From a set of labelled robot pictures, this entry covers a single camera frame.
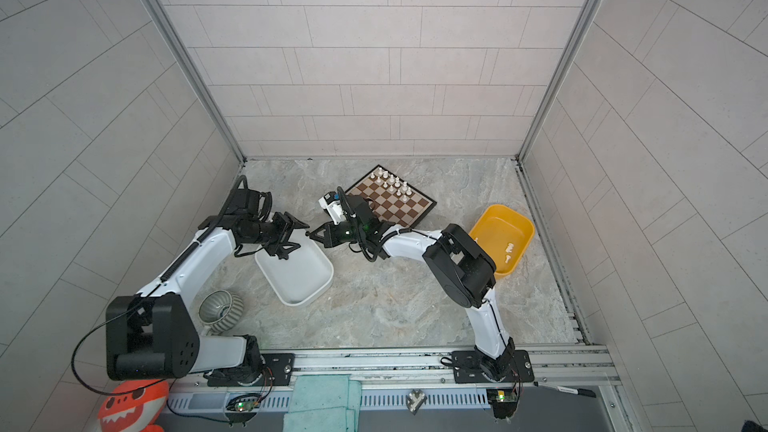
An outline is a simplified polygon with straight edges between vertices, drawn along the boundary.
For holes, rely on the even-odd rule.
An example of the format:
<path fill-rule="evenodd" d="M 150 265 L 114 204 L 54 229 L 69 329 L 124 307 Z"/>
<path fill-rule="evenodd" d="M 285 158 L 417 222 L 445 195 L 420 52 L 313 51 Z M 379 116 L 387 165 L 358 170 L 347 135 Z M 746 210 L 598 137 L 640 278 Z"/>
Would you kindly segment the white plastic tray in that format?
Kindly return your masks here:
<path fill-rule="evenodd" d="M 286 260 L 270 256 L 266 251 L 255 254 L 255 262 L 278 299 L 289 307 L 309 305 L 332 284 L 334 266 L 318 243 L 301 230 L 291 235 L 300 247 Z"/>

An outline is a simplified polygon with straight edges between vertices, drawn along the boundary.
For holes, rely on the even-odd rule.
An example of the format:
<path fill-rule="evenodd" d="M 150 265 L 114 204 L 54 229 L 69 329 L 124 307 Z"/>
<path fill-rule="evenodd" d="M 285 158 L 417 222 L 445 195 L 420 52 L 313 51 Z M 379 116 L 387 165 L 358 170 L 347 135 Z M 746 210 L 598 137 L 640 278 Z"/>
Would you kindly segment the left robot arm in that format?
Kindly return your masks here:
<path fill-rule="evenodd" d="M 189 308 L 219 264 L 245 245 L 288 259 L 299 249 L 291 239 L 306 223 L 274 212 L 272 195 L 237 177 L 218 213 L 206 218 L 192 242 L 156 279 L 107 307 L 106 369 L 115 381 L 175 379 L 203 372 L 217 384 L 250 385 L 265 369 L 251 335 L 198 333 Z"/>

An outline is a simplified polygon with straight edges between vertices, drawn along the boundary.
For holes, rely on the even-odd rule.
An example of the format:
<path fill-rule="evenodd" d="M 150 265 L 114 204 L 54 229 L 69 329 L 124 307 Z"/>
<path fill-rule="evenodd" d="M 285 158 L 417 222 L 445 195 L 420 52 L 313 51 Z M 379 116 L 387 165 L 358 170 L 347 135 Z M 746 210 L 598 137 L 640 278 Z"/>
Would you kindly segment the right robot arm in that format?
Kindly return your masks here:
<path fill-rule="evenodd" d="M 425 264 L 445 294 L 464 308 L 474 334 L 471 362 L 451 359 L 457 371 L 479 371 L 496 383 L 535 381 L 527 352 L 516 348 L 504 327 L 495 293 L 496 265 L 491 256 L 459 225 L 421 231 L 378 219 L 368 201 L 339 187 L 326 193 L 320 206 L 331 220 L 317 231 L 327 249 L 356 245 L 371 263 L 407 258 Z"/>

